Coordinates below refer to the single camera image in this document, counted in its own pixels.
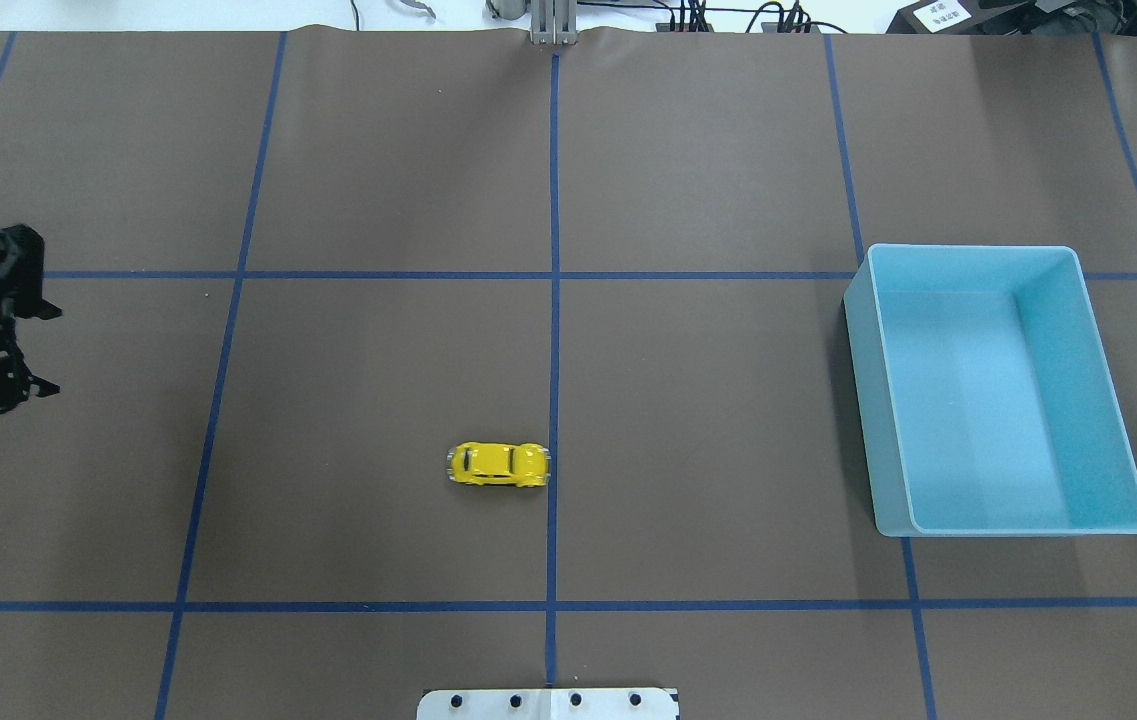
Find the light blue container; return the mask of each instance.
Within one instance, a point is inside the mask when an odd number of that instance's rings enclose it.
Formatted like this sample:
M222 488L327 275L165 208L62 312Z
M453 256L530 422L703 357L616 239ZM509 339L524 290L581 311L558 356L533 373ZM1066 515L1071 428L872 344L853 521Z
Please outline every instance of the light blue container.
M879 532L1137 533L1074 250L875 245L843 300Z

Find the gray table surface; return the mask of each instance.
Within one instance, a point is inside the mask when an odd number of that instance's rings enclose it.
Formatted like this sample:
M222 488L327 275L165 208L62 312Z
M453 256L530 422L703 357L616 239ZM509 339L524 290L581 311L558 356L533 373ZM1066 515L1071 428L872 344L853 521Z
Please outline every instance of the gray table surface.
M1137 717L1137 537L880 536L841 309L1074 247L1137 460L1137 38L0 35L16 222L2 719Z

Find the white floor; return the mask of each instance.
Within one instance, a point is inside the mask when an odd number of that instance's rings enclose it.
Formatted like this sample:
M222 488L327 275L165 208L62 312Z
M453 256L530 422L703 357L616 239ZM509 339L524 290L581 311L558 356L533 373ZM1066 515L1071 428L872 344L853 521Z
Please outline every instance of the white floor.
M650 0L620 0L648 5ZM431 19L400 0L356 0L364 28L490 28L526 27L528 16L507 22L492 19L485 0L426 0L435 10ZM678 5L677 0L667 0ZM812 18L838 24L848 32L883 32L906 0L805 0ZM760 0L714 0L717 8L756 8ZM712 13L716 31L740 32L750 15ZM663 13L588 8L578 14L578 26L652 28ZM144 28L297 28L308 24L354 27L349 0L0 0L0 28L64 28L64 31L144 31Z

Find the sticker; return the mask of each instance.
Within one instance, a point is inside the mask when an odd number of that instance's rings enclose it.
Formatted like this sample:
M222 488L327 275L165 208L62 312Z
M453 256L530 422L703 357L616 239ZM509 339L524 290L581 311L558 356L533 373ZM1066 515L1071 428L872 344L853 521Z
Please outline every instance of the sticker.
M964 9L964 5L960 5L960 0L937 0L937 3L916 9L915 17L924 23L928 32L937 32L971 18L972 14Z

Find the yellow toy car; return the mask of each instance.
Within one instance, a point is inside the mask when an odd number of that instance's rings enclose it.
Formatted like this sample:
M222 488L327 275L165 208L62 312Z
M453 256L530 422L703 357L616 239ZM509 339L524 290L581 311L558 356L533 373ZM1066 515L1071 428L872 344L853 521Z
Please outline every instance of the yellow toy car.
M463 442L448 452L448 478L468 486L546 485L550 453L536 442Z

